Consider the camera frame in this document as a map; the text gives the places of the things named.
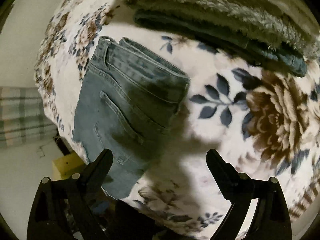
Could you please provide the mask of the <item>blue denim jeans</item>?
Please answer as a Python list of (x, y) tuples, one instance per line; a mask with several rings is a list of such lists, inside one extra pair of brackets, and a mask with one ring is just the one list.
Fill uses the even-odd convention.
[(95, 161), (108, 148), (107, 194), (126, 198), (155, 161), (190, 85), (173, 64), (126, 37), (99, 38), (74, 115), (73, 140)]

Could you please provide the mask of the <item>yellow wooden block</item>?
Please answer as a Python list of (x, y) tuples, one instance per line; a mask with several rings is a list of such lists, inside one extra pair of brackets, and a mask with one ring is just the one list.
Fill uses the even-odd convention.
[(68, 179), (74, 173), (80, 173), (85, 167), (86, 164), (75, 152), (64, 155), (52, 161), (52, 180)]

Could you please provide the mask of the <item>plaid green beige cloth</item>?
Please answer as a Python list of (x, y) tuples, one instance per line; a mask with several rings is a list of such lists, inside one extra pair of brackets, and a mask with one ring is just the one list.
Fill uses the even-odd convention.
[(46, 117), (36, 88), (1, 87), (1, 148), (52, 138), (57, 127)]

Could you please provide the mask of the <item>floral fleece blanket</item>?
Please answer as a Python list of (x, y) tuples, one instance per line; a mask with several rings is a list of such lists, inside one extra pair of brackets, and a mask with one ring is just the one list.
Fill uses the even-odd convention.
[(209, 239), (230, 207), (206, 164), (213, 148), (239, 173), (278, 179), (300, 239), (319, 212), (319, 56), (303, 56), (304, 77), (275, 72), (186, 35), (138, 25), (137, 10), (123, 0), (58, 5), (35, 67), (46, 116), (92, 163), (73, 140), (87, 65), (102, 36), (133, 40), (185, 72), (190, 85), (159, 157), (118, 200), (176, 233)]

